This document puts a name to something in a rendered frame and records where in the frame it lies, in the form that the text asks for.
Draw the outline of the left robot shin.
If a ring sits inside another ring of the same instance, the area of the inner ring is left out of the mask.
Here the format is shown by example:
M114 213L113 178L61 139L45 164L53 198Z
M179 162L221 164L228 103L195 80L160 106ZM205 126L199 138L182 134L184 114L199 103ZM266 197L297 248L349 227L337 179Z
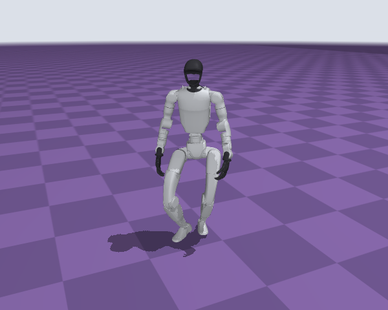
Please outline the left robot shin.
M201 207L200 207L200 220L199 220L199 222L204 221L204 223L205 223L206 218L208 218L210 216L211 212L212 212L213 204L214 204L214 202L211 203L211 205L207 205L207 206L201 204Z

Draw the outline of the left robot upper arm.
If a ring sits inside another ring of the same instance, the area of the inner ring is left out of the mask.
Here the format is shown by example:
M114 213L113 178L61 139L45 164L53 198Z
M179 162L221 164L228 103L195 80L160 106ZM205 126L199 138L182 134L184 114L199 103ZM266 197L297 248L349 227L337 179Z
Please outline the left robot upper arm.
M217 123L217 130L219 132L226 131L224 122L227 121L227 111L224 104L223 95L220 92L209 91L210 101L215 104L215 111L218 116L219 122Z

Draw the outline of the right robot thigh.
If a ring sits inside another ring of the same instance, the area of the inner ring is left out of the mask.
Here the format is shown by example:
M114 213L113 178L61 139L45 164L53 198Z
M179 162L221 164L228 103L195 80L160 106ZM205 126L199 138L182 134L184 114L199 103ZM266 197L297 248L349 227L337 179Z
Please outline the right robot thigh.
M173 152L164 178L163 202L167 209L175 209L179 199L175 196L184 163L187 161L187 148L183 147Z

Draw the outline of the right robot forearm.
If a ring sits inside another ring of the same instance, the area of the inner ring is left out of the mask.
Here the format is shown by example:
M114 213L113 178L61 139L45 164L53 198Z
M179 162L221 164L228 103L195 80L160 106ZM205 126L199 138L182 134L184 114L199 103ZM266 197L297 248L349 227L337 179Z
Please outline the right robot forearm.
M162 124L163 124L163 118L160 122L160 128L159 128L159 134L158 134L158 140L157 140L157 147L155 149L155 152L158 147L162 148L162 154L164 153L165 149L164 147L166 146L166 141L167 141L167 135L169 134L169 131L167 129L162 129Z

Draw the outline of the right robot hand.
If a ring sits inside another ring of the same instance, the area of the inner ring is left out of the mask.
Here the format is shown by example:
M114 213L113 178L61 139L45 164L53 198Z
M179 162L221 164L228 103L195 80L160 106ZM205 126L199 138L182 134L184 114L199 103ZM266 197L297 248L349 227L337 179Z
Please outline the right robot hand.
M160 176L164 176L165 173L163 173L160 169L160 165L161 165L161 157L163 156L162 154L162 148L158 147L157 150L156 150L156 171L157 173L160 175Z

